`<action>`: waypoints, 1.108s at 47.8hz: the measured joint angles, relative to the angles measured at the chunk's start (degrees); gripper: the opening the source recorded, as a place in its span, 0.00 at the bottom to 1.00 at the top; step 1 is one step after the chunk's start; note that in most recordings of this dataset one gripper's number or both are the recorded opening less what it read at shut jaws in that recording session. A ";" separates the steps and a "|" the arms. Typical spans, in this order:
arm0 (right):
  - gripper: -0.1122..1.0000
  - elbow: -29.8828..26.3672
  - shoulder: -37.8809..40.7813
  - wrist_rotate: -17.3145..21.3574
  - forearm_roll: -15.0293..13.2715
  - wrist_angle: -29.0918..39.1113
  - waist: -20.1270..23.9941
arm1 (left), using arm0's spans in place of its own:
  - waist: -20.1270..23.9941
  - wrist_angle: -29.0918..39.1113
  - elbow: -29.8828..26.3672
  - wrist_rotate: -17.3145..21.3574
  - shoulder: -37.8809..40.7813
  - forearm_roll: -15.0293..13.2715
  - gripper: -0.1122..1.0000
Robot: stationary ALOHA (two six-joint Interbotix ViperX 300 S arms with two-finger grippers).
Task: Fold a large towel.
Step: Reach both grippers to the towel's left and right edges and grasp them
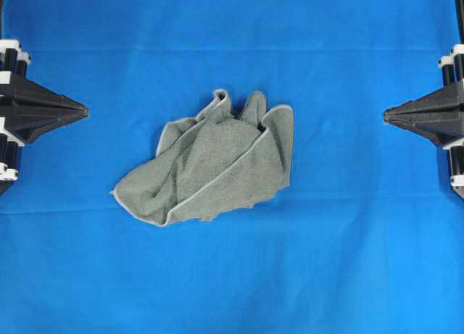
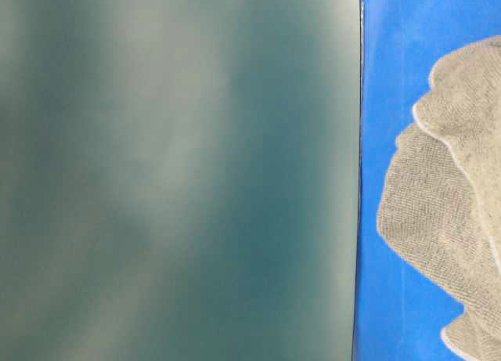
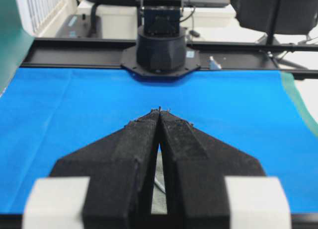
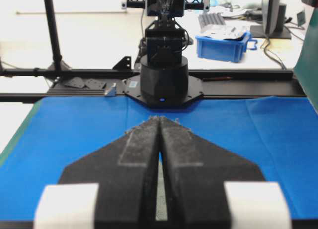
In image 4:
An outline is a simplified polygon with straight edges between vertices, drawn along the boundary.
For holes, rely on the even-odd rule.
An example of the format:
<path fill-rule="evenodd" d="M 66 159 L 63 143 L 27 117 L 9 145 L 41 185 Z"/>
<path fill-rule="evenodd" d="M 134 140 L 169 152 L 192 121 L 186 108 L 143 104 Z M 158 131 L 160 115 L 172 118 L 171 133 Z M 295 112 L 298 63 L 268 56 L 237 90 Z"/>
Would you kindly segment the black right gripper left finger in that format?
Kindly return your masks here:
<path fill-rule="evenodd" d="M 148 229 L 155 220 L 160 118 L 66 166 L 38 202 L 36 229 Z"/>

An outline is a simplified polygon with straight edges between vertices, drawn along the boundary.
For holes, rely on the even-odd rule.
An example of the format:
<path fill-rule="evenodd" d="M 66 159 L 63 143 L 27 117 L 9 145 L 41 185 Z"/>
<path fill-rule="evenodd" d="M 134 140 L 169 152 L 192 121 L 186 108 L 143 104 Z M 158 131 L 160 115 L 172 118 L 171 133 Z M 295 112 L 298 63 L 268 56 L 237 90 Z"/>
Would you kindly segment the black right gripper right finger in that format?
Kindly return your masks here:
<path fill-rule="evenodd" d="M 159 119 L 168 221 L 181 229 L 289 229 L 280 185 L 252 161 Z"/>

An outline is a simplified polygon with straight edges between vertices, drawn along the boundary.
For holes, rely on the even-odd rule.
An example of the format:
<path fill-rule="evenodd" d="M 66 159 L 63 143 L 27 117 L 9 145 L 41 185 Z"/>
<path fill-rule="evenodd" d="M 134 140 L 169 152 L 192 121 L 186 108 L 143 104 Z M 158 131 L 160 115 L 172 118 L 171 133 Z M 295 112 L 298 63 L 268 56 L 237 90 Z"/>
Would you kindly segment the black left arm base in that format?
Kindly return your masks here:
<path fill-rule="evenodd" d="M 172 66 L 157 67 L 140 60 L 140 74 L 126 80 L 124 93 L 153 108 L 185 105 L 203 96 L 202 81 L 189 75 L 188 59 Z"/>

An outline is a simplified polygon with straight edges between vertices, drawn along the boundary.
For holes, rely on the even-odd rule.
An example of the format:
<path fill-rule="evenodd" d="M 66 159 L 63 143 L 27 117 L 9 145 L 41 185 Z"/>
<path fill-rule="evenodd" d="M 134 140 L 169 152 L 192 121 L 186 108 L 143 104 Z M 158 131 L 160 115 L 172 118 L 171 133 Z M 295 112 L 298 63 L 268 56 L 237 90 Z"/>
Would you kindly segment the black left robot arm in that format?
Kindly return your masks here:
<path fill-rule="evenodd" d="M 147 16 L 156 20 L 145 29 L 147 63 L 173 66 L 181 63 L 187 33 L 177 22 L 183 17 L 185 0 L 146 0 Z"/>

